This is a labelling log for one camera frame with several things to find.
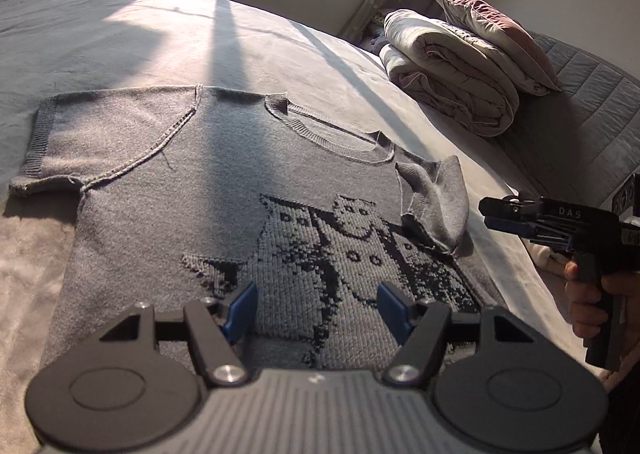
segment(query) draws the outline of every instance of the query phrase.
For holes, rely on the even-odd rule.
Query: pistol grip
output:
[[[620,355],[624,339],[624,298],[612,295],[602,289],[602,273],[597,258],[593,254],[576,253],[574,261],[578,264],[578,281],[597,285],[602,297],[595,304],[604,310],[609,319],[600,326],[600,333],[593,339],[585,340],[587,348],[585,361],[599,368],[617,371],[620,368]]]

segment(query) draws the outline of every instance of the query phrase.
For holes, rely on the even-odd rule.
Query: rolled comforter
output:
[[[409,96],[483,137],[511,125],[520,99],[504,70],[522,72],[500,49],[410,10],[389,14],[385,34],[390,44],[380,59],[389,79]]]

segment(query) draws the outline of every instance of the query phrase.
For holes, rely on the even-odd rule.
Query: pink pillow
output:
[[[530,78],[556,91],[558,75],[544,50],[514,20],[482,0],[436,0],[447,23],[467,28],[501,48]]]

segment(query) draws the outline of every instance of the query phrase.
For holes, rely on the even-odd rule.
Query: black handheld device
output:
[[[636,179],[630,179],[613,198],[618,213],[633,205]],[[540,197],[484,198],[479,210],[493,230],[519,235],[573,257],[578,280],[600,284],[603,275],[640,270],[640,227],[621,222],[612,211]],[[586,362],[607,370],[620,367],[625,311],[624,298],[602,292],[596,304],[609,320],[587,347]]]
[[[137,303],[43,369],[25,408],[41,454],[590,453],[602,384],[502,307],[454,313],[378,287],[401,346],[384,372],[263,369],[231,346],[253,283],[156,313]],[[158,341],[187,341],[192,373]],[[448,343],[474,355],[443,368]]]

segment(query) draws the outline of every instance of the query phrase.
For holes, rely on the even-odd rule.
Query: yellow label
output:
[[[622,244],[640,247],[640,230],[622,229]]]

